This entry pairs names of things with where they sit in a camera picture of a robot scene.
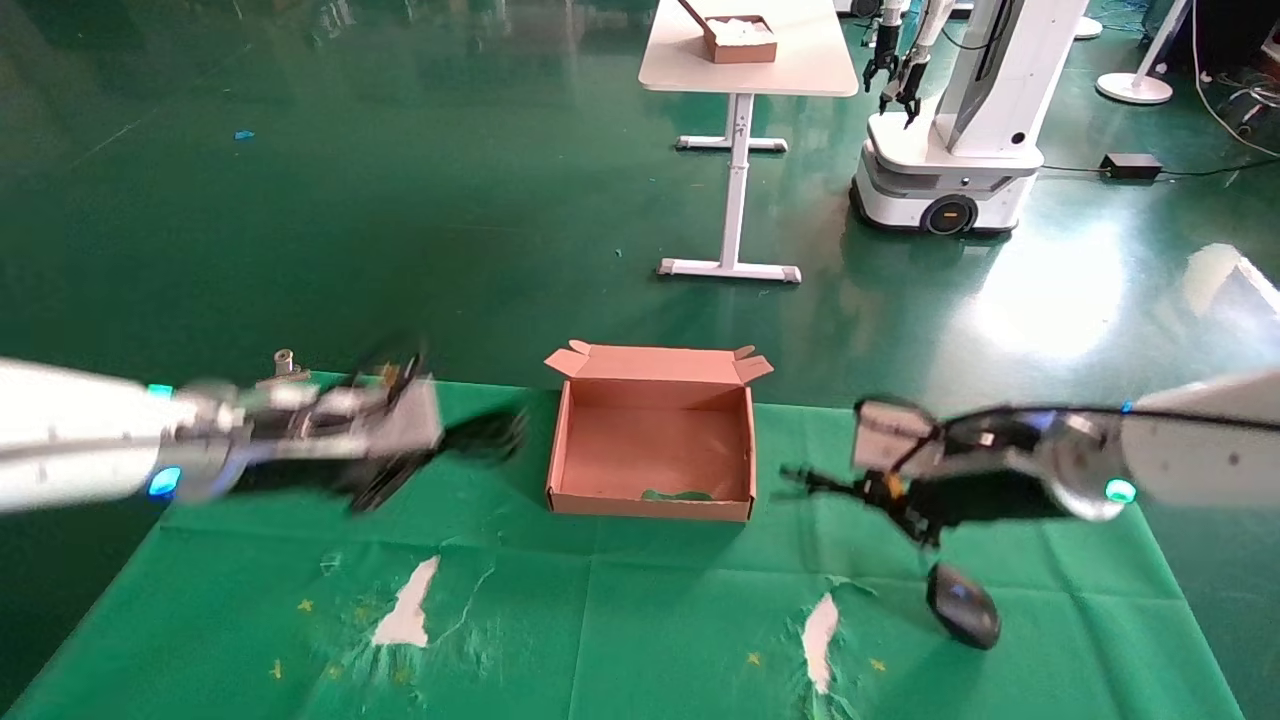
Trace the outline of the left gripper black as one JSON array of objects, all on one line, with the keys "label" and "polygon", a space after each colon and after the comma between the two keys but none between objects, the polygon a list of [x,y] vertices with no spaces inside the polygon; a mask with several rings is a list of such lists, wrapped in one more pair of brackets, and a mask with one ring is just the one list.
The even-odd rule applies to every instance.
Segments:
[{"label": "left gripper black", "polygon": [[435,384],[268,387],[236,450],[238,492],[349,492],[351,512],[371,512],[436,454],[504,462],[525,443],[524,410],[490,410],[442,437]]}]

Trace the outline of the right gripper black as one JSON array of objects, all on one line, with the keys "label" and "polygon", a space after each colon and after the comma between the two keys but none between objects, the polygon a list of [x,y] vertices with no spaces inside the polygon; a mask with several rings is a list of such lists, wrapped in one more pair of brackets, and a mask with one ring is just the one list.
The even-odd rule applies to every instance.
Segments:
[{"label": "right gripper black", "polygon": [[814,468],[781,468],[780,475],[809,495],[886,498],[881,511],[923,550],[940,550],[943,527],[1051,518],[1032,462],[1042,432],[1029,421],[1007,414],[942,421],[920,407],[908,411],[925,430],[902,452],[900,477],[869,470],[845,482]]}]

